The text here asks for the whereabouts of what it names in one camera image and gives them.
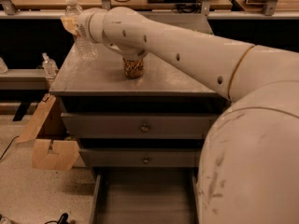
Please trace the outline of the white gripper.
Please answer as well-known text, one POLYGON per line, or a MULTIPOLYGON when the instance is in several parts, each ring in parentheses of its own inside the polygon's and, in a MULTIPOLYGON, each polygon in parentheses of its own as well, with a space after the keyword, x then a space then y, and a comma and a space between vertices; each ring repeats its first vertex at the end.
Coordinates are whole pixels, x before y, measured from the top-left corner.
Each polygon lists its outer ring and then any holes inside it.
POLYGON ((90 33, 90 21, 92 18, 92 11, 90 9, 82 11, 77 19, 74 17, 62 16, 61 22, 65 30, 72 35, 80 35, 88 41, 92 41, 90 33))

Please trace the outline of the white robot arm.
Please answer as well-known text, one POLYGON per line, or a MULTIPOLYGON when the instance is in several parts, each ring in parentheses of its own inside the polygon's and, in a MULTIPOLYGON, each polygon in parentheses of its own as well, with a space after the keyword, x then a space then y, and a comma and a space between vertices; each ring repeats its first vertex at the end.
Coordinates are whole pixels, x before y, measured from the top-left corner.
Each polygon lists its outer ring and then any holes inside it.
POLYGON ((299 224, 299 54, 152 21, 128 7, 64 15, 73 35, 151 53, 229 100, 199 163, 200 224, 299 224))

